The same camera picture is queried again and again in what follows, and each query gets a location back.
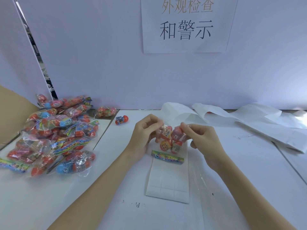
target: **forearm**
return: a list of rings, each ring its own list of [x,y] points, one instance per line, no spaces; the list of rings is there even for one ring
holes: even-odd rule
[[[252,229],[295,229],[227,157],[217,170]]]
[[[96,230],[132,165],[124,151],[48,230]]]

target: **white wall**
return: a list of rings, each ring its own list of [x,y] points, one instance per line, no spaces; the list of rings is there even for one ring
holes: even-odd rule
[[[0,84],[33,104],[52,98],[13,0],[0,0]]]
[[[225,53],[143,54],[140,0],[19,0],[59,97],[307,108],[307,0],[239,0]]]

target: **hand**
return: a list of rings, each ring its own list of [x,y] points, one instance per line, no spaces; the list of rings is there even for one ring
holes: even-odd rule
[[[133,163],[136,163],[144,156],[148,143],[153,138],[156,138],[157,143],[159,142],[159,129],[162,126],[163,121],[153,114],[136,123],[130,142],[125,149]]]
[[[193,139],[192,148],[197,148],[205,157],[208,166],[214,171],[218,170],[221,162],[228,158],[213,127],[197,124],[181,123],[186,140]]]

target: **left hand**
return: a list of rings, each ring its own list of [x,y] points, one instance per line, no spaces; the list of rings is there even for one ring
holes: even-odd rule
[[[136,163],[144,156],[148,143],[153,138],[156,138],[156,143],[159,142],[159,129],[162,126],[163,120],[153,114],[136,123],[130,142],[125,149],[125,153],[132,159],[133,163]]]

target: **gridded paper sheet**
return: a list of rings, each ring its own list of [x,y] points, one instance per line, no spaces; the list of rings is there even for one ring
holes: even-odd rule
[[[161,151],[159,144],[150,150]],[[184,143],[179,156],[185,159],[183,164],[166,162],[154,158],[150,171],[147,196],[189,203],[189,174],[187,143]]]

